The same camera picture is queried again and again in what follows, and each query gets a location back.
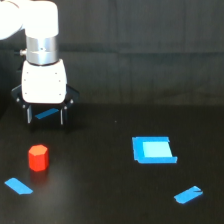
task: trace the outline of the red block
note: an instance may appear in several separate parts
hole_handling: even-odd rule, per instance
[[[42,171],[49,166],[48,148],[43,145],[32,146],[28,153],[29,167],[34,171]]]

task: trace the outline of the white paper square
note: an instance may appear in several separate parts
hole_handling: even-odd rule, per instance
[[[172,157],[169,142],[143,142],[145,157]]]

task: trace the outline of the blue tape strip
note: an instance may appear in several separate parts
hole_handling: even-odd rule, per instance
[[[58,112],[58,109],[53,108],[53,109],[47,110],[43,113],[40,113],[40,114],[36,115],[35,117],[38,118],[38,119],[42,119],[42,118],[47,117],[47,116],[49,116],[51,114],[54,114],[56,112]]]
[[[162,164],[162,163],[177,163],[177,157],[151,157],[151,158],[140,158],[138,159],[139,163],[146,164],[146,163],[157,163],[157,164]]]
[[[185,204],[186,202],[200,196],[203,194],[203,191],[201,191],[200,188],[194,186],[178,195],[176,195],[174,198],[176,201],[180,204]]]
[[[142,142],[170,142],[168,137],[133,137],[132,139],[140,139]]]
[[[169,142],[168,137],[134,137],[132,138],[134,160],[142,164],[177,163],[177,157],[145,157],[143,142]]]
[[[172,157],[169,142],[143,142],[145,157]]]
[[[18,194],[31,194],[33,191],[16,178],[11,178],[5,184]]]

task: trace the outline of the blue tape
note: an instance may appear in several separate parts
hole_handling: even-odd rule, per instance
[[[139,158],[138,159],[139,163],[146,164],[146,163],[157,163],[157,164],[162,164],[162,163],[177,163],[177,157],[151,157],[151,158]]]
[[[54,114],[56,112],[58,112],[58,109],[53,108],[53,109],[47,110],[43,113],[40,113],[40,114],[36,115],[35,117],[38,118],[38,119],[42,119],[42,118],[47,117],[47,116],[49,116],[51,114]]]
[[[177,163],[177,157],[145,157],[143,143],[144,142],[169,142],[168,137],[133,137],[133,153],[134,153],[134,160],[137,160],[139,163],[142,164],[155,164],[155,163]]]
[[[5,184],[18,194],[31,194],[33,191],[16,178],[11,178]]]
[[[168,137],[133,137],[132,139],[140,139],[142,142],[170,142]]]
[[[201,191],[200,188],[194,186],[178,195],[176,195],[174,198],[176,201],[180,204],[185,204],[186,202],[200,196],[203,194],[203,191]]]
[[[169,142],[143,142],[145,157],[172,157]]]

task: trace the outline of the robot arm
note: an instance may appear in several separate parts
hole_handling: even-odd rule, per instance
[[[25,29],[27,49],[21,85],[12,96],[27,110],[31,122],[31,104],[61,105],[61,124],[67,120],[67,109],[79,93],[67,85],[63,60],[59,59],[57,36],[58,9],[53,2],[31,0],[0,1],[0,40]]]
[[[0,40],[25,29],[26,58],[46,65],[59,60],[57,48],[58,10],[53,2],[6,0],[0,2]]]

